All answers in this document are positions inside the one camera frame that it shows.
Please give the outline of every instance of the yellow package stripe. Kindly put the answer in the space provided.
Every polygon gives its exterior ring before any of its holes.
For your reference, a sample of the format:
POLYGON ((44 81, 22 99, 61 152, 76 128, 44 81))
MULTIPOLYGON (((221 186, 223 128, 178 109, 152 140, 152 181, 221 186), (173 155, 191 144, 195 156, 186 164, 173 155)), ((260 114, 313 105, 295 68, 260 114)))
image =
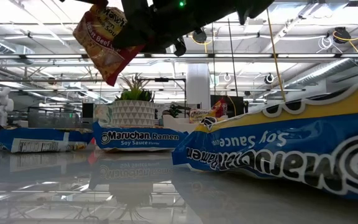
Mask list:
POLYGON ((245 115, 241 118, 230 119, 219 124, 215 124, 211 131, 208 131, 207 127, 199 125, 196 131, 213 132, 222 128, 231 128, 252 124, 271 123, 277 121, 288 121, 293 119, 305 119, 305 118, 320 118, 324 116, 334 116, 343 114, 358 113, 358 90, 356 90, 351 96, 341 101, 331 103, 329 105, 306 105, 305 111, 301 114, 290 114, 285 110, 276 118, 268 118, 262 112, 257 114, 245 115))

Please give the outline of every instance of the nutrition label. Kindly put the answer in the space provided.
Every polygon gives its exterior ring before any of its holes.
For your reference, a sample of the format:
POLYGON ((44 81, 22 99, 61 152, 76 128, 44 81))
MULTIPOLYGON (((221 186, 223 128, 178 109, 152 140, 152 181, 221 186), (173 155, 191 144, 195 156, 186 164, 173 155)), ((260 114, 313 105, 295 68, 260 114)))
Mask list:
POLYGON ((19 152, 44 152, 58 151, 58 142, 56 141, 31 141, 20 140, 19 152))

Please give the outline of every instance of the white column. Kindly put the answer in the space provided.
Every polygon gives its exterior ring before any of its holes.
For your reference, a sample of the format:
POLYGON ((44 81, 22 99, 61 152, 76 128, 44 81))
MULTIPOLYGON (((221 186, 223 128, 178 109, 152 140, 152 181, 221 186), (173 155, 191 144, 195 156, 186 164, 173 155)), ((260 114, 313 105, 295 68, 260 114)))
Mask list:
POLYGON ((201 104, 201 109, 211 109, 208 64, 188 64, 186 92, 188 104, 201 104))

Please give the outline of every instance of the blue ramen package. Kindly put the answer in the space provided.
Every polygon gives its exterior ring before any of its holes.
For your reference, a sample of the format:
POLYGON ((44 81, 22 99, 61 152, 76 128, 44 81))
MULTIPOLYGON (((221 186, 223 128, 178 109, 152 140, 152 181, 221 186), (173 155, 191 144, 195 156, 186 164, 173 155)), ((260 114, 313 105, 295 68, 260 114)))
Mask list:
POLYGON ((204 121, 172 152, 194 169, 282 177, 358 199, 358 84, 225 121, 204 121))
POLYGON ((65 152, 85 149, 87 129, 16 128, 0 130, 0 148, 9 152, 65 152))
POLYGON ((158 151, 174 149, 188 133, 160 127, 101 127, 93 124, 97 145, 104 150, 158 151))

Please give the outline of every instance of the ceiling duct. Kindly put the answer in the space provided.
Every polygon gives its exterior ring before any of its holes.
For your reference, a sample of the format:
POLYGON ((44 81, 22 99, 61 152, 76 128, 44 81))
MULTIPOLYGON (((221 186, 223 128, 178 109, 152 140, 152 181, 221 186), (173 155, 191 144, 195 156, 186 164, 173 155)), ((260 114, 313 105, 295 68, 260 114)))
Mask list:
MULTIPOLYGON (((1 54, 34 54, 35 52, 30 48, 17 45, 12 43, 7 43, 5 40, 0 39, 0 53, 1 54)), ((25 64, 32 64, 34 61, 28 59, 17 59, 17 62, 25 63, 25 64)))
MULTIPOLYGON (((353 53, 356 54, 357 52, 354 52, 354 49, 345 52, 345 54, 353 53)), ((330 63, 322 63, 291 79, 288 84, 285 85, 285 88, 291 88, 293 86, 306 86, 311 83, 316 83, 324 78, 348 70, 356 65, 357 63, 353 58, 343 58, 330 63)))

